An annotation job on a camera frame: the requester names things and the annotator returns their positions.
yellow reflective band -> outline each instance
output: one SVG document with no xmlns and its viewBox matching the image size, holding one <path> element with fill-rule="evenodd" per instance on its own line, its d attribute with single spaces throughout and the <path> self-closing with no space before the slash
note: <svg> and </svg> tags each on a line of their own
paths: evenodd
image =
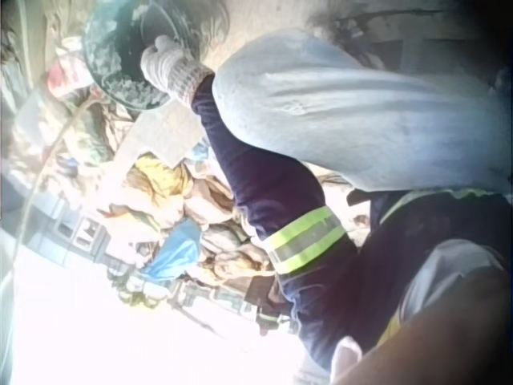
<svg viewBox="0 0 513 385">
<path fill-rule="evenodd" d="M 342 227 L 337 227 L 326 234 L 320 241 L 315 242 L 300 253 L 274 265 L 278 274 L 289 274 L 294 270 L 300 269 L 315 258 L 322 255 L 327 249 L 341 239 L 345 234 Z"/>
<path fill-rule="evenodd" d="M 279 318 L 273 317 L 272 315 L 258 314 L 258 317 L 263 319 L 264 321 L 276 322 Z"/>
<path fill-rule="evenodd" d="M 394 337 L 399 329 L 401 329 L 401 320 L 399 319 L 399 310 L 397 310 L 394 316 L 390 319 L 388 327 L 383 332 L 376 347 L 381 346 L 383 343 Z"/>
<path fill-rule="evenodd" d="M 441 193 L 449 193 L 452 195 L 455 199 L 463 199 L 465 197 L 468 197 L 469 195 L 476 195 L 477 197 L 484 197 L 486 195 L 493 195 L 492 192 L 486 192 L 484 190 L 478 190 L 474 188 L 467 188 L 464 190 L 451 190 L 451 189 L 443 189 L 443 190 L 417 190 L 408 192 L 403 198 L 401 198 L 398 203 L 396 203 L 390 210 L 388 210 L 388 213 L 380 220 L 380 225 L 382 225 L 393 213 L 398 211 L 402 206 L 409 204 L 410 202 L 413 202 L 417 200 L 418 198 L 427 197 L 429 195 L 434 194 L 441 194 Z"/>
<path fill-rule="evenodd" d="M 280 231 L 274 233 L 271 237 L 267 238 L 263 243 L 267 252 L 278 249 L 285 245 L 290 240 L 294 239 L 304 231 L 308 230 L 317 223 L 332 215 L 331 210 L 324 206 L 306 213 L 301 218 L 297 218 L 294 222 L 289 223 Z"/>
</svg>

blue tarp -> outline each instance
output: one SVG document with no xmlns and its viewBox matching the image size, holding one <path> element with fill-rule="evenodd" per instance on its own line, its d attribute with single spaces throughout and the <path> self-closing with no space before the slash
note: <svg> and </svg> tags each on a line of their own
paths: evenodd
<svg viewBox="0 0 513 385">
<path fill-rule="evenodd" d="M 161 283 L 179 277 L 200 258 L 200 227 L 187 219 L 177 225 L 155 260 L 141 270 L 144 279 Z"/>
</svg>

sleeve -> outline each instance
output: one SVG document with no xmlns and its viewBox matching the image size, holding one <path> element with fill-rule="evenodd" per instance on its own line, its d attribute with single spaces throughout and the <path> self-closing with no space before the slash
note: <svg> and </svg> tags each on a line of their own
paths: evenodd
<svg viewBox="0 0 513 385">
<path fill-rule="evenodd" d="M 301 340 L 329 369 L 353 321 L 357 248 L 301 162 L 245 144 L 225 127 L 212 96 L 213 79 L 199 86 L 192 110 L 201 118 L 237 206 L 263 240 L 284 295 L 294 304 Z"/>
</svg>

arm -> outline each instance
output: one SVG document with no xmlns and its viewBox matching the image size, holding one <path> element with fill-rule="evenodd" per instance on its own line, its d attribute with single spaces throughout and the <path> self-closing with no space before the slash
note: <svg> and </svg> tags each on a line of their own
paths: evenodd
<svg viewBox="0 0 513 385">
<path fill-rule="evenodd" d="M 225 127 L 212 96 L 213 79 L 207 77 L 197 88 L 192 110 L 201 118 L 238 207 L 265 240 L 281 288 L 294 303 L 301 340 L 329 369 L 356 305 L 356 246 L 303 164 L 251 147 Z"/>
<path fill-rule="evenodd" d="M 476 271 L 333 384 L 511 383 L 510 284 Z"/>
</svg>

blue fabric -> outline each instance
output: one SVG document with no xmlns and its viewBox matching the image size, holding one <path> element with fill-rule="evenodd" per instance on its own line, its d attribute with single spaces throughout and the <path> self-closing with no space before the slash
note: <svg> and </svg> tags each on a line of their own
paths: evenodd
<svg viewBox="0 0 513 385">
<path fill-rule="evenodd" d="M 200 141 L 185 157 L 196 162 L 208 159 L 208 144 L 205 140 Z"/>
<path fill-rule="evenodd" d="M 176 226 L 155 260 L 141 271 L 143 278 L 160 283 L 179 277 L 200 259 L 200 227 L 187 219 Z"/>
</svg>

